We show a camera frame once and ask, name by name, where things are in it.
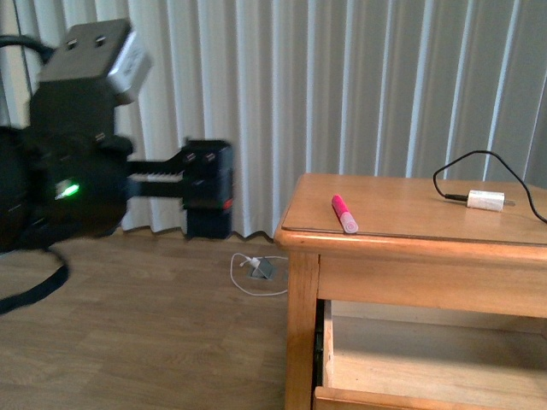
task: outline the black cable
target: black cable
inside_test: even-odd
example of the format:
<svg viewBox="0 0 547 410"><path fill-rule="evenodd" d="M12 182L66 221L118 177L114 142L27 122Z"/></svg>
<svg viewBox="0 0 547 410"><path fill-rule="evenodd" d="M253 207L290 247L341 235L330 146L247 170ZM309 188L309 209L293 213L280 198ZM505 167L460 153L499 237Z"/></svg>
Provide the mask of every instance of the black cable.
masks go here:
<svg viewBox="0 0 547 410"><path fill-rule="evenodd" d="M10 45L20 45L34 50L38 53L40 60L43 64L46 64L55 53L55 49L40 43L38 40L28 36L13 36L3 35L0 36L0 49Z"/></svg>
<svg viewBox="0 0 547 410"><path fill-rule="evenodd" d="M541 220L542 222L544 222L545 224L547 224L547 219L544 218L539 212L538 210L536 209L536 206L534 205L533 203L533 199L532 199L532 192L530 192L530 190L528 189L528 186L526 185L526 183L521 179L521 177L519 177L515 171L513 171L511 169L511 167L509 165L507 165L507 163L503 160L503 158L501 156L499 156L498 154L496 154L495 152L492 152L492 151L488 151L488 150L485 150L485 149L477 149L477 150L474 150L474 151L471 151L471 152L467 152L465 155L462 155L460 156L459 158L456 158L455 160L453 160L452 162L449 162L448 164L446 164L444 167L441 167L439 168L437 171L435 171L435 173L433 174L433 185L435 185L435 189L437 190L438 194L446 199L450 199L450 200L453 200L453 201L463 201L463 202L466 202L468 200L468 196L467 195L459 195L459 194L444 194L440 188L438 187L438 183L437 183L437 175L439 175L441 172L443 172L446 168L448 167L452 167L454 164L456 164L457 162L467 158L468 156L471 156L473 154L485 154L485 155L492 155L492 156L495 156L501 163L504 167L507 168L507 170L511 173L511 175L513 175L517 181L519 181L522 185L522 188L524 188L524 191L526 192L526 195L528 196L528 202L530 203L530 209L532 210L533 214L536 215L536 217L538 217L539 220Z"/></svg>
<svg viewBox="0 0 547 410"><path fill-rule="evenodd" d="M44 252L53 254L62 264L61 267L59 267L55 273L49 276L46 280L40 284L37 284L33 288L22 293L0 299L0 315L9 313L18 308L32 305L36 302L40 302L67 282L68 277L70 276L70 268L68 267L68 263L65 258L52 248L46 248L44 249Z"/></svg>

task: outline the open drawer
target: open drawer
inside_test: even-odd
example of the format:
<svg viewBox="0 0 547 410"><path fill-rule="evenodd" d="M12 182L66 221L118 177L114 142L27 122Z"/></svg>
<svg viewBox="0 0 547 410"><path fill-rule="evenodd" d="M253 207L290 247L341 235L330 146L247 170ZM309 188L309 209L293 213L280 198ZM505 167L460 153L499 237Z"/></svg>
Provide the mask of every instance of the open drawer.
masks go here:
<svg viewBox="0 0 547 410"><path fill-rule="evenodd" d="M544 319L325 301L315 410L547 409Z"/></svg>

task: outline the laminate flooring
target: laminate flooring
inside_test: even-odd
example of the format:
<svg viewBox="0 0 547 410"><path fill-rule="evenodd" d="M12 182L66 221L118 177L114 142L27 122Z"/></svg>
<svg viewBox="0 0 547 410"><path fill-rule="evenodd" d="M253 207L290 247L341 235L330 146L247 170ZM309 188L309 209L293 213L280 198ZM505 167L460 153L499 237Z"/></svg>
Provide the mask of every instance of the laminate flooring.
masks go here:
<svg viewBox="0 0 547 410"><path fill-rule="evenodd" d="M47 299L0 317L0 408L281 409L286 294L247 296L236 252L284 255L266 241L120 234L55 248L72 277ZM234 275L246 288L286 288ZM0 296L58 267L51 255L0 259Z"/></svg>

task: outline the pink highlighter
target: pink highlighter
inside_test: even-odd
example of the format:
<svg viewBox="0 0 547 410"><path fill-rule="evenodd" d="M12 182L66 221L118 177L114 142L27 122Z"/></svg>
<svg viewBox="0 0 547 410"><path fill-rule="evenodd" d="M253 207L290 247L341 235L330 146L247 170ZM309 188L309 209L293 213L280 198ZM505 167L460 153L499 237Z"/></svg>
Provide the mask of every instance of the pink highlighter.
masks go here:
<svg viewBox="0 0 547 410"><path fill-rule="evenodd" d="M350 210L340 195L332 197L332 207L334 208L334 212L336 212L336 216L338 216L338 220L340 221L340 224L342 224L345 233L356 233L359 230L356 220L351 216Z"/></svg>

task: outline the curtain fold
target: curtain fold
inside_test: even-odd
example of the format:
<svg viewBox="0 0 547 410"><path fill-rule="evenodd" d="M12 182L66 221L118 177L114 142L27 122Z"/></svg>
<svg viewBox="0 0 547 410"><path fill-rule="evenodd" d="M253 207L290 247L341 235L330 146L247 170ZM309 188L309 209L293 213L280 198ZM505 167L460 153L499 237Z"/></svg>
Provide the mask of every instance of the curtain fold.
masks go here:
<svg viewBox="0 0 547 410"><path fill-rule="evenodd" d="M429 178L493 149L547 187L541 0L0 0L0 15L2 32L54 45L74 24L129 18L154 66L118 132L135 159L189 136L231 142L243 236L273 235L306 172ZM0 68L0 119L24 125L38 60L2 51ZM485 158L445 177L510 180ZM132 199L122 226L184 220L175 200Z"/></svg>

